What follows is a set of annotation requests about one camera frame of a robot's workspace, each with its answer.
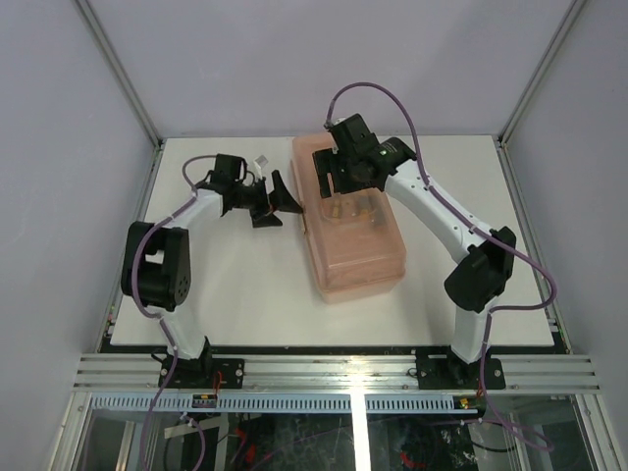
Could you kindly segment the pink plastic tool box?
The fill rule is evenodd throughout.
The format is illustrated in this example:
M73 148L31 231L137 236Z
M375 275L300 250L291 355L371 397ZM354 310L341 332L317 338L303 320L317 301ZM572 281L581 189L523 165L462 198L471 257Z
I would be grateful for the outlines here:
M323 300L340 303L392 290L405 275L406 248L387 196L376 189L322 198L312 155L334 145L325 133L292 141L290 167L303 208L302 228L313 278ZM357 198L370 196L373 222L357 217ZM342 201L342 219L329 218L330 203Z

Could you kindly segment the orange handled black screwdriver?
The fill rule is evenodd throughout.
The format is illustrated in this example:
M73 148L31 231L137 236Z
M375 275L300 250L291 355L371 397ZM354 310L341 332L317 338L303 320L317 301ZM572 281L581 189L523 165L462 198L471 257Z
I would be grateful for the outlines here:
M362 222L373 222L377 208L370 196L359 196L357 198L357 217Z

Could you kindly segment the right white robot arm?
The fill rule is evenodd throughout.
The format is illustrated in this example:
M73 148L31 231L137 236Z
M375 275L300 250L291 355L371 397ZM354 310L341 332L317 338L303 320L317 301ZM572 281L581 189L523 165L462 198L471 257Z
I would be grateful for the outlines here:
M455 306L454 334L447 362L449 379L469 387L483 373L480 359L488 350L490 308L512 276L516 236L477 220L426 171L417 143L398 137L379 140L359 114L326 122L333 146L316 151L320 194L350 194L377 189L405 206L440 241L455 267L444 282Z

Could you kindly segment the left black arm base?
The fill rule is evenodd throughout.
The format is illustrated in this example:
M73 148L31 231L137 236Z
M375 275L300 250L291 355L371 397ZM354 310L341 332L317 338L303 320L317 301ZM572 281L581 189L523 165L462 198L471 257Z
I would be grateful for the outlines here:
M173 366L174 356L167 353L164 358L152 353L151 358L161 366L158 385L166 384L169 389L235 390L241 389L245 361L242 358L224 358L213 354L209 340L205 340L200 356L179 359L170 380L166 378Z

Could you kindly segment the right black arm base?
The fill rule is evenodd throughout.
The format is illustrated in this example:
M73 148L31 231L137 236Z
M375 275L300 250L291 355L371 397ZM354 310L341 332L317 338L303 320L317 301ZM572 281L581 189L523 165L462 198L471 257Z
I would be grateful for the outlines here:
M459 359L448 346L417 347L415 370L421 390L477 390L480 387L481 361L470 364ZM506 388L502 364L488 353L484 367L485 386L490 391Z

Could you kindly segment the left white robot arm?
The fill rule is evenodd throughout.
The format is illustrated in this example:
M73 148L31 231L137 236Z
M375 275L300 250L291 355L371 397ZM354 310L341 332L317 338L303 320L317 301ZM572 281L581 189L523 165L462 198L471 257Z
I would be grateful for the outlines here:
M143 317L158 324L167 343L164 368L200 388L213 380L215 364L210 341L186 305L192 284L191 232L232 210L247 211L252 227L263 229L283 224L278 212L301 214L303 209L278 171L271 173L269 191L266 179L239 156L195 156L183 163L182 174L189 196L180 208L157 223L129 226L121 290Z

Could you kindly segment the aluminium mounting rail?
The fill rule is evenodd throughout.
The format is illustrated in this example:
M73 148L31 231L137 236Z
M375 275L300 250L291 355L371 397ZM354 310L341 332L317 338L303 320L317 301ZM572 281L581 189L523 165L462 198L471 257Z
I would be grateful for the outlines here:
M410 393L425 388L432 369L413 355L221 355L234 366L223 377L251 393ZM153 392L162 367L148 354L89 353L81 357L73 389ZM484 379L492 393L596 394L602 391L592 360L573 354L494 355Z

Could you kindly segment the left aluminium frame post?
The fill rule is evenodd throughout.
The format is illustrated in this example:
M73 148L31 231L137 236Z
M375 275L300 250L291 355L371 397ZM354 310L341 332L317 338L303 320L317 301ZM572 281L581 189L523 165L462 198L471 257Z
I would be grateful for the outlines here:
M101 54L110 74L124 96L143 133L154 147L160 147L163 142L163 137L160 132L157 131L153 120L150 118L139 94L132 84L126 68L98 18L96 10L88 0L72 0L71 3L76 8L87 32Z

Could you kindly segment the aluminium frame post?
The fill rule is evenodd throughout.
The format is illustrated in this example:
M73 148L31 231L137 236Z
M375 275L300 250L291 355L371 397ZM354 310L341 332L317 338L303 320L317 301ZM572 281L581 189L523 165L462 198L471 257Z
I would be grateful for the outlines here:
M567 40L572 29L577 24L583 11L588 6L588 0L573 0L561 18L555 32L553 33L546 49L529 80L527 81L521 95L519 96L513 111L510 113L501 131L497 134L496 142L501 148L505 148L511 140L516 128L523 118L526 110L542 85L546 75L550 71L554 60L557 58L564 42Z
M150 118L139 94L132 84L126 68L98 18L96 10L88 0L72 0L71 3L76 8L87 32L101 54L110 74L124 96L143 133L154 147L160 147L163 142L163 137L160 132L157 131L153 120Z

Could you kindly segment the right aluminium frame post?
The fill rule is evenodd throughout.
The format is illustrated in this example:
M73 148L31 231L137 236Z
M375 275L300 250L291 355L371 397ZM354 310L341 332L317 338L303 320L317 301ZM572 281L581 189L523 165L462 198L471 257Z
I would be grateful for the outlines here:
M519 96L513 111L510 113L501 131L497 134L496 142L501 148L505 148L511 140L516 128L523 118L526 110L542 85L546 75L550 71L554 60L557 58L564 42L567 40L572 29L577 24L583 11L588 6L588 0L573 0L561 18L555 32L553 33L546 49L529 80L527 81L521 95Z

